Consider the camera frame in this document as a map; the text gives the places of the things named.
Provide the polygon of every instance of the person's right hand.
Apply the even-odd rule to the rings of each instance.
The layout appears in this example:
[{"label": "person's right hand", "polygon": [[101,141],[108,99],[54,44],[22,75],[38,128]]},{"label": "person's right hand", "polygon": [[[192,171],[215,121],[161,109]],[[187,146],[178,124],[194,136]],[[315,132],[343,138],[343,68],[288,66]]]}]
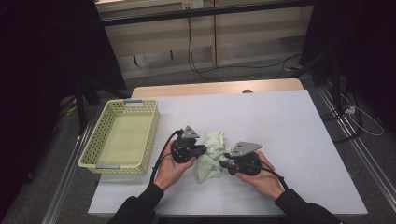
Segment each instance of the person's right hand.
[{"label": "person's right hand", "polygon": [[[260,151],[255,151],[255,152],[259,156],[260,161],[265,162],[267,165],[269,165],[269,168],[275,170],[274,166],[271,164],[271,162],[267,160],[267,158],[265,158],[262,152]],[[262,163],[262,167],[268,169],[268,167],[263,163]],[[236,173],[236,176],[242,181],[252,185],[260,194],[262,194],[264,197],[270,199],[273,202],[277,199],[277,197],[279,197],[280,194],[282,194],[285,191],[280,186],[276,176],[264,170],[261,170],[258,175],[254,175],[254,176],[244,175],[241,173]]]},{"label": "person's right hand", "polygon": [[169,142],[166,146],[165,151],[162,154],[163,161],[158,168],[157,176],[154,180],[154,184],[160,189],[165,191],[181,178],[183,173],[192,167],[195,162],[195,157],[192,157],[186,163],[177,163],[171,155],[171,146],[173,141]]}]

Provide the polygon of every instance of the black sleeve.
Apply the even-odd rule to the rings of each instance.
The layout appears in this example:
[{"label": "black sleeve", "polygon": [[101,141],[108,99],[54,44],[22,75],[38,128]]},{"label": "black sleeve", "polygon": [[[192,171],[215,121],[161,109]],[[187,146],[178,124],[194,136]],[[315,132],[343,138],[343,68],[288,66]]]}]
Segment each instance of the black sleeve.
[{"label": "black sleeve", "polygon": [[154,207],[163,197],[163,190],[155,184],[150,184],[139,197],[129,197],[109,224],[137,223],[149,224],[155,217]]},{"label": "black sleeve", "polygon": [[318,223],[340,224],[343,223],[325,208],[315,204],[306,203],[293,189],[283,192],[275,204],[290,218],[291,224]]}]

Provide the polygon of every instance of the metal rail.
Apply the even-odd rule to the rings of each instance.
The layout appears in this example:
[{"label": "metal rail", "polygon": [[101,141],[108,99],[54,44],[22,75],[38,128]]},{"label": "metal rail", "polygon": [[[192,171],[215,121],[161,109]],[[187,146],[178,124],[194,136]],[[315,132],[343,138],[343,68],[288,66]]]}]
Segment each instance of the metal rail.
[{"label": "metal rail", "polygon": [[306,7],[323,2],[332,2],[332,1],[283,0],[283,1],[275,1],[275,2],[241,5],[241,6],[207,7],[207,8],[199,8],[192,10],[180,10],[180,11],[156,13],[156,14],[149,14],[144,16],[117,17],[111,19],[103,19],[101,23],[104,26],[114,26],[114,25],[123,25],[123,24],[148,22],[148,21],[168,21],[168,20],[183,19],[183,18],[213,16],[213,15],[222,15],[222,14],[231,14],[231,13],[239,13],[239,12],[249,12],[249,11],[263,11],[263,10],[279,9],[279,8],[287,8],[287,7]]},{"label": "metal rail", "polygon": [[56,223],[56,220],[58,219],[62,205],[64,204],[64,199],[66,198],[69,186],[72,182],[73,175],[76,171],[79,156],[81,155],[83,148],[87,144],[89,136],[93,131],[94,119],[95,117],[97,117],[98,114],[97,110],[92,112],[91,115],[92,114],[94,114],[94,116],[91,116],[84,132],[78,137],[72,155],[70,156],[69,162],[64,169],[64,174],[62,175],[61,182],[59,183],[58,188],[56,189],[55,194],[53,195],[52,200],[49,204],[46,215],[44,215],[43,221],[41,222],[42,224]]},{"label": "metal rail", "polygon": [[[327,107],[329,107],[331,111],[334,111],[335,107],[332,104],[332,95],[327,90],[323,90],[322,88],[318,88],[318,91],[320,96],[323,98],[324,102],[326,103]],[[337,118],[336,120],[338,122],[338,125],[341,127],[341,129],[343,130],[344,134],[347,137],[353,136],[355,131],[353,130],[351,123],[344,115],[339,116],[339,118]],[[349,142],[353,146],[355,151],[358,153],[359,157],[361,158],[361,161],[366,166],[367,170],[373,177],[374,181],[381,189],[385,198],[388,200],[390,206],[396,212],[395,186],[390,182],[388,176],[381,169],[379,164],[376,162],[376,160],[370,153],[370,150],[367,148],[366,145],[364,145],[364,143],[361,141],[359,137],[352,138],[349,140]]]}]

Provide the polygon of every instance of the green cloth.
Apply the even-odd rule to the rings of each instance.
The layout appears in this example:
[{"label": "green cloth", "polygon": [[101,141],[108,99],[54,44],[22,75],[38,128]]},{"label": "green cloth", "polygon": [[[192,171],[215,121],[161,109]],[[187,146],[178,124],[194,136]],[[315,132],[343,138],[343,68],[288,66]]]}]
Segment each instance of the green cloth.
[{"label": "green cloth", "polygon": [[227,160],[223,154],[231,151],[229,147],[224,146],[223,136],[222,132],[206,133],[205,146],[207,150],[204,155],[198,158],[194,170],[200,182],[209,178],[221,177],[219,161]]}]

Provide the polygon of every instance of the basket handle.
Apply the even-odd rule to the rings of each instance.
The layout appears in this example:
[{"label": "basket handle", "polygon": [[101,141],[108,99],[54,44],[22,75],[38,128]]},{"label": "basket handle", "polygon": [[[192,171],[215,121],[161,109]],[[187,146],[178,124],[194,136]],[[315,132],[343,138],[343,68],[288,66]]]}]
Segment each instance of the basket handle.
[{"label": "basket handle", "polygon": [[119,170],[120,165],[96,165],[95,169],[112,169],[112,170]]},{"label": "basket handle", "polygon": [[124,99],[125,106],[143,106],[142,99]]}]

